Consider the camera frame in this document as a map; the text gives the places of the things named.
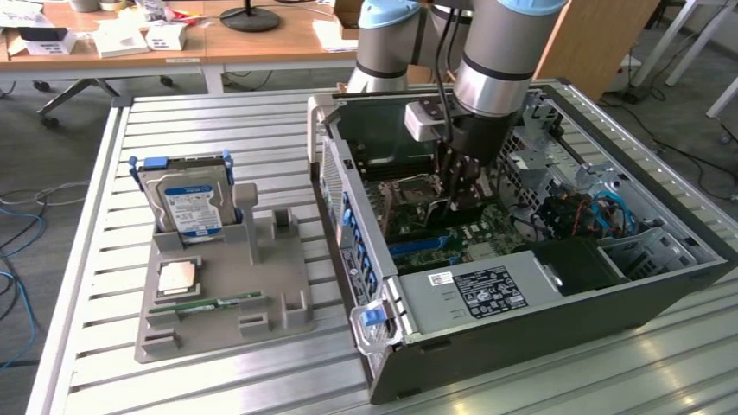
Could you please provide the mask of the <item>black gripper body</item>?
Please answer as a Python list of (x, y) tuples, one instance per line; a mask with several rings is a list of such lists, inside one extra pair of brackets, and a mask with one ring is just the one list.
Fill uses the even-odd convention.
[(476, 114), (453, 117), (449, 148), (456, 154), (476, 160), (480, 165), (489, 164), (499, 155), (515, 123), (515, 113), (490, 118)]

